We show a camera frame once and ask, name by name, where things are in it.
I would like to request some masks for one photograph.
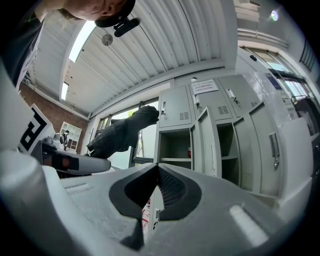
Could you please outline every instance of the window frame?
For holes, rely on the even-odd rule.
[[[259,48],[248,48],[243,47],[248,53],[254,55],[274,76],[277,78],[277,81],[281,87],[285,88],[291,98],[296,98],[300,96],[306,96],[313,98],[311,90],[309,88],[306,80],[300,75],[300,73],[279,53],[272,52],[269,50],[259,49]],[[258,53],[264,53],[275,59],[278,63],[284,66],[289,71],[276,70],[270,66],[263,58],[261,58]],[[303,90],[306,92],[306,95],[294,95],[292,88],[286,82],[296,82],[299,83]]]

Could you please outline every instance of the locker door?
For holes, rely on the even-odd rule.
[[[249,113],[254,125],[261,155],[260,194],[279,196],[282,176],[282,154],[277,125],[264,102]]]
[[[219,88],[221,88],[216,80],[214,82]],[[189,85],[189,88],[190,88],[191,94],[194,95],[191,84]],[[194,106],[196,118],[202,113],[202,111],[204,111],[206,106],[211,107],[215,120],[232,118],[232,114],[230,112],[229,106],[221,90],[200,93],[197,96],[199,97],[200,103],[199,103],[199,108]]]
[[[196,172],[222,177],[222,159],[218,129],[210,106],[190,128],[191,165]]]
[[[238,118],[251,111],[260,102],[255,91],[242,75],[225,76],[218,80],[229,96]]]
[[[187,89],[185,86],[161,93],[160,127],[191,124]]]

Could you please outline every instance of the red object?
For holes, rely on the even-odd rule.
[[[188,157],[191,158],[191,147],[188,147]]]

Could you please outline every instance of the metal locker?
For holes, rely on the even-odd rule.
[[[250,113],[261,155],[261,181],[259,193],[279,196],[282,176],[282,153],[277,125],[264,102]]]
[[[191,124],[190,106],[185,86],[161,93],[160,128]]]
[[[195,116],[197,118],[206,108],[206,106],[210,106],[215,120],[231,119],[232,114],[230,112],[226,98],[221,92],[222,88],[221,86],[219,86],[216,80],[214,80],[214,82],[218,86],[219,90],[200,93],[197,95],[199,98],[199,107],[197,108],[197,106],[194,105]],[[191,84],[189,85],[189,88],[191,94],[194,95]]]
[[[256,195],[278,197],[282,148],[275,121],[264,102],[233,123],[241,158],[240,187]]]
[[[229,75],[218,79],[229,96],[234,112],[238,118],[251,111],[260,100],[255,91],[242,75]]]

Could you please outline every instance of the locker shelf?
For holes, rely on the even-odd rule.
[[[191,158],[161,158],[161,161],[166,162],[191,162]]]

